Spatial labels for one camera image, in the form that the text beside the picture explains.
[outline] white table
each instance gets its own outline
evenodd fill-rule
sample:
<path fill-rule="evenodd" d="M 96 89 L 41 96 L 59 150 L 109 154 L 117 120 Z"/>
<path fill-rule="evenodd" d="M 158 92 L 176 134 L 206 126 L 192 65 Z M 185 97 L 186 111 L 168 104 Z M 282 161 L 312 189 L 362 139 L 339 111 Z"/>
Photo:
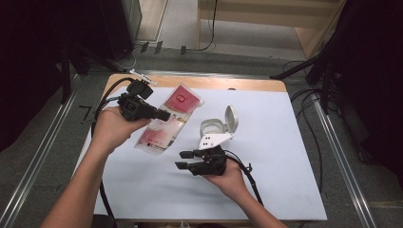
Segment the white table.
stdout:
<path fill-rule="evenodd" d="M 262 81 L 245 82 L 256 84 Z M 158 107 L 172 90 L 172 87 L 154 88 L 147 102 Z M 186 170 L 178 170 L 175 165 L 175 162 L 184 162 L 179 152 L 197 148 L 201 122 L 212 118 L 224 121 L 228 105 L 237 109 L 240 123 L 234 139 L 221 146 L 236 153 L 245 164 L 252 163 L 252 176 L 265 207 L 281 220 L 327 219 L 288 93 L 193 90 L 201 95 L 205 104 L 196 109 L 178 139 L 161 156 L 134 148 L 143 132 L 139 130 L 109 157 L 104 184 L 117 219 L 247 221 L 237 204 L 216 186 Z M 114 96 L 122 92 L 125 92 L 124 88 Z M 88 135 L 83 151 L 86 151 L 89 140 Z M 247 178 L 245 181 L 253 192 Z M 100 198 L 94 213 L 106 214 Z"/>

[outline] gray floor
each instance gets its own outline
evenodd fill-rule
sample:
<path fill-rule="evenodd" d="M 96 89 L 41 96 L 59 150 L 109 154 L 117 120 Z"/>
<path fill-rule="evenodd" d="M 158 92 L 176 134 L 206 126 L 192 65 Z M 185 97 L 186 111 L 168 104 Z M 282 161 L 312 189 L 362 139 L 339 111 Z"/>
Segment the gray floor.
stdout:
<path fill-rule="evenodd" d="M 160 37 L 164 37 L 163 30 L 166 28 L 166 25 L 162 28 Z M 164 40 L 165 44 L 169 44 L 169 42 L 175 45 L 172 40 L 167 38 Z M 224 43 L 222 40 L 217 40 L 216 42 L 216 49 L 219 49 L 220 43 Z M 283 55 L 268 54 L 275 52 L 266 50 L 260 52 L 259 47 L 250 48 L 247 56 L 239 55 L 237 47 L 233 47 L 235 52 L 228 50 L 227 54 L 188 52 L 186 55 L 180 55 L 178 51 L 172 50 L 162 50 L 160 54 L 154 55 L 151 49 L 143 54 L 135 53 L 137 59 L 136 69 L 214 72 L 243 75 L 245 78 L 267 79 L 270 75 L 282 72 L 284 64 L 291 60 L 302 58 L 298 54 L 293 54 L 294 49 L 297 50 L 294 42 L 295 40 L 289 43 L 289 52 L 278 51 Z M 287 48 L 286 44 L 278 46 L 279 48 Z M 128 56 L 122 61 L 122 64 L 128 64 L 130 61 L 132 59 Z M 77 93 L 71 109 L 13 223 L 13 227 L 38 227 L 66 187 L 81 152 L 86 133 L 89 130 L 89 120 L 110 74 L 104 67 L 92 64 L 88 75 L 80 77 L 81 83 L 75 86 Z M 303 72 L 299 72 L 297 75 L 284 80 L 284 82 L 290 96 L 308 87 L 304 82 Z M 12 192 L 22 179 L 53 117 L 56 115 L 60 107 L 60 100 L 61 91 L 59 90 L 30 122 L 18 141 L 0 153 L 0 212 L 2 214 L 7 207 Z M 300 109 L 300 102 L 301 99 L 298 99 L 293 103 L 296 112 Z M 81 106 L 92 107 L 90 116 L 86 119 L 86 109 Z M 308 222 L 304 227 L 361 227 L 355 205 L 340 174 L 335 155 L 312 106 L 307 109 L 307 116 L 317 133 L 317 139 L 322 151 L 324 169 L 322 199 L 329 219 L 321 222 Z M 376 225 L 378 227 L 403 227 L 403 220 L 401 219 L 403 214 L 403 191 L 398 186 L 395 175 L 384 166 L 362 163 L 358 158 L 355 142 L 351 138 L 342 118 L 333 112 L 330 114 L 330 118 L 354 171 L 356 180 L 370 205 Z M 299 127 L 314 174 L 318 180 L 319 160 L 317 147 L 306 122 L 301 120 Z M 131 225 L 126 222 L 120 223 L 121 227 L 131 227 Z M 290 223 L 289 225 L 290 227 L 299 226 L 298 223 Z"/>

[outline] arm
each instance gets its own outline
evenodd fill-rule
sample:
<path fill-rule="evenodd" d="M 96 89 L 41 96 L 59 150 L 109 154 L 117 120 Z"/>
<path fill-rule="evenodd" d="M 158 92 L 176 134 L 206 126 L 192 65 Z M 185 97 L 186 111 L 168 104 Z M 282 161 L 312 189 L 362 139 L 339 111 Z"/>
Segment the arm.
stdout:
<path fill-rule="evenodd" d="M 41 227 L 90 227 L 107 157 L 149 122 L 127 122 L 119 107 L 102 111 L 83 160 Z"/>
<path fill-rule="evenodd" d="M 286 227 L 249 193 L 240 168 L 234 161 L 227 160 L 222 176 L 204 177 L 216 184 L 225 196 L 233 200 L 256 227 Z"/>

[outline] floor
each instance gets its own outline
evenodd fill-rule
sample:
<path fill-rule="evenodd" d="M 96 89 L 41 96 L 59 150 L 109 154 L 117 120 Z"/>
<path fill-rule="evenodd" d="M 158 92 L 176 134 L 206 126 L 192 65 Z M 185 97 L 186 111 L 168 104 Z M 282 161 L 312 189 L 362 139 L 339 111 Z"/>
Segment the floor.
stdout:
<path fill-rule="evenodd" d="M 264 78 L 281 73 L 284 69 L 297 64 L 290 61 L 305 60 L 293 28 L 245 25 L 242 23 L 216 22 L 214 45 L 204 53 L 190 52 L 181 56 L 181 46 L 194 48 L 197 0 L 143 0 L 142 4 L 154 5 L 152 9 L 144 6 L 144 22 L 150 11 L 156 11 L 158 23 L 152 24 L 153 31 L 140 31 L 142 41 L 149 41 L 151 46 L 163 41 L 163 51 L 154 54 L 153 49 L 145 53 L 135 52 L 137 70 L 178 71 L 220 73 L 225 76 L 245 78 Z M 202 25 L 201 47 L 207 45 L 211 36 L 208 21 Z M 132 64 L 133 56 L 127 56 L 120 63 Z M 23 196 L 25 203 L 19 214 L 12 218 L 12 227 L 36 227 L 47 214 L 53 202 L 68 183 L 72 170 L 80 154 L 86 133 L 89 130 L 90 117 L 86 107 L 97 105 L 111 73 L 104 67 L 93 63 L 87 76 L 77 79 L 76 98 L 64 118 L 64 123 L 57 129 L 57 137 L 48 150 L 46 160 L 37 173 L 29 194 Z M 304 82 L 304 72 L 284 80 L 290 97 L 296 92 L 309 88 Z M 18 142 L 0 153 L 0 211 L 3 213 L 10 197 L 23 178 L 27 167 L 34 158 L 37 149 L 58 114 L 61 91 L 59 90 L 32 120 Z M 301 98 L 293 103 L 296 113 L 301 108 Z M 301 119 L 299 128 L 304 140 L 308 157 L 317 181 L 320 180 L 319 167 L 323 165 L 322 199 L 328 214 L 328 220 L 308 222 L 303 227 L 403 227 L 403 191 L 398 186 L 393 173 L 382 165 L 368 165 L 360 161 L 357 147 L 351 138 L 348 127 L 337 113 L 331 113 L 338 140 L 343 153 L 350 164 L 361 193 L 365 197 L 374 219 L 374 224 L 364 224 L 358 216 L 356 201 L 352 200 L 351 190 L 337 163 L 336 154 L 319 120 L 317 110 L 310 106 L 308 120 L 317 133 L 317 140 L 322 149 L 321 162 L 316 142 L 306 121 Z M 290 223 L 290 227 L 302 227 L 300 223 Z M 121 222 L 119 227 L 133 227 L 131 222 Z"/>

